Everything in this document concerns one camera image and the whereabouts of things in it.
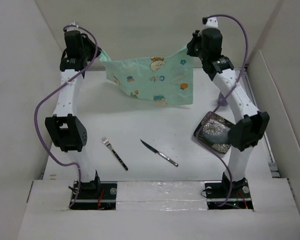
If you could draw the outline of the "purple mug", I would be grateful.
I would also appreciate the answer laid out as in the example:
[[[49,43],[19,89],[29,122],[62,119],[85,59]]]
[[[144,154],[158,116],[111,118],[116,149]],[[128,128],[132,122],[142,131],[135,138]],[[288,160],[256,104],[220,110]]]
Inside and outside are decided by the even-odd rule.
[[[217,104],[222,107],[225,107],[228,105],[227,101],[225,100],[225,97],[221,93],[218,96]]]

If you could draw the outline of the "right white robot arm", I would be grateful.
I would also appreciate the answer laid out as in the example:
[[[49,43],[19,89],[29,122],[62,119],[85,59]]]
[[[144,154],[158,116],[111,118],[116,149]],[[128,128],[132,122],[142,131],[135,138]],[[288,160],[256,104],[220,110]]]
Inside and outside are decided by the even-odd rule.
[[[245,180],[245,171],[253,148],[263,138],[270,116],[261,112],[238,83],[230,59],[222,55],[223,36],[216,28],[196,30],[187,44],[187,55],[201,60],[204,72],[219,88],[228,103],[235,125],[228,132],[231,154],[222,176],[221,191],[232,197]]]

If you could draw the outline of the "steel fork black handle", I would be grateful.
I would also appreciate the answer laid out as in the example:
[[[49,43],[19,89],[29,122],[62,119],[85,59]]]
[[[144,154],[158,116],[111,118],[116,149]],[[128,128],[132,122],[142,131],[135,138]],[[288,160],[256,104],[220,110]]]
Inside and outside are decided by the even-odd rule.
[[[124,163],[124,161],[120,158],[120,156],[117,154],[117,152],[114,150],[112,147],[111,143],[109,140],[105,137],[102,138],[103,144],[113,153],[113,155],[117,158],[117,160],[120,162],[120,164],[123,166],[123,168],[128,171],[127,165]]]

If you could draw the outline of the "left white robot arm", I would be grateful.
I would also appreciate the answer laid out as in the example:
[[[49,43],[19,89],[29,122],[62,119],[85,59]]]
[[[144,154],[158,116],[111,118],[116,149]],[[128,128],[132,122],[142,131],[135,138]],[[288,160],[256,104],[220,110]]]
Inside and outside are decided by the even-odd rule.
[[[87,130],[77,117],[77,100],[85,77],[83,69],[92,61],[97,48],[79,30],[66,30],[64,40],[66,49],[60,61],[62,89],[52,116],[45,119],[45,126],[54,145],[80,165],[81,180],[72,189],[96,198],[101,194],[101,185],[97,171],[89,165],[85,149]]]

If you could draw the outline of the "black floral square plate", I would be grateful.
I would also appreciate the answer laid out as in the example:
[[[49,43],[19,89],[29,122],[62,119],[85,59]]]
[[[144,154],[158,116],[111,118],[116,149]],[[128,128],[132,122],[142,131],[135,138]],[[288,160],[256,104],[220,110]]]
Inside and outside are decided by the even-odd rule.
[[[222,116],[214,113],[212,117],[205,123],[200,130],[203,123],[211,115],[211,111],[203,117],[197,128],[195,129],[193,136],[198,136],[198,142],[204,146],[210,147],[214,151],[220,154],[226,154],[231,147],[228,139],[228,132],[234,126],[234,124]]]

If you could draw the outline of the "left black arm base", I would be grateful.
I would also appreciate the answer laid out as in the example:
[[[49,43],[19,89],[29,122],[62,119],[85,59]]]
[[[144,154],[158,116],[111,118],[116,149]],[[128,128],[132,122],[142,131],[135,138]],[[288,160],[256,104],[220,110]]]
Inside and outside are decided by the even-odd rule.
[[[81,183],[76,200],[72,193],[69,208],[71,210],[116,210],[117,182],[101,182],[96,187],[92,182]]]

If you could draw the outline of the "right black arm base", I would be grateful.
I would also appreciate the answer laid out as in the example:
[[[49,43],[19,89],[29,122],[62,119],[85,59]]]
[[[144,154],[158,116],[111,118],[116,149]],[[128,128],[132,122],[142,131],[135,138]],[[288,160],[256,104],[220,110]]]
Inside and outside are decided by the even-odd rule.
[[[252,197],[247,183],[233,186],[230,196],[221,181],[205,181],[201,196],[207,201],[208,210],[253,210]]]

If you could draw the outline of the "green cartoon print cloth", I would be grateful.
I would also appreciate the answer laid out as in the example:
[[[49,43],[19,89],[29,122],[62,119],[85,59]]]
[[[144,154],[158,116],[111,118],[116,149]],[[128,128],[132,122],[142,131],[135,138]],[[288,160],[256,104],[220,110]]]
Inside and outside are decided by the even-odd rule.
[[[107,79],[130,97],[160,104],[193,103],[193,58],[186,47],[171,56],[111,60],[105,51],[98,57]]]

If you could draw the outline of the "steel knife patterned handle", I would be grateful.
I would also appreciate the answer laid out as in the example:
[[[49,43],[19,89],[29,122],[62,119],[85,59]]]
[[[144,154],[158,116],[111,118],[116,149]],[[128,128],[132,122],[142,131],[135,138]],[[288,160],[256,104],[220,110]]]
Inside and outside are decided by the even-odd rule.
[[[173,166],[178,167],[179,165],[172,160],[171,158],[169,158],[167,155],[165,155],[164,153],[158,151],[157,149],[155,149],[154,147],[150,146],[148,143],[146,143],[143,140],[140,140],[150,151],[154,152],[155,154],[158,154],[159,156],[161,156],[162,158],[164,158],[166,161],[168,161],[169,163],[171,163]]]

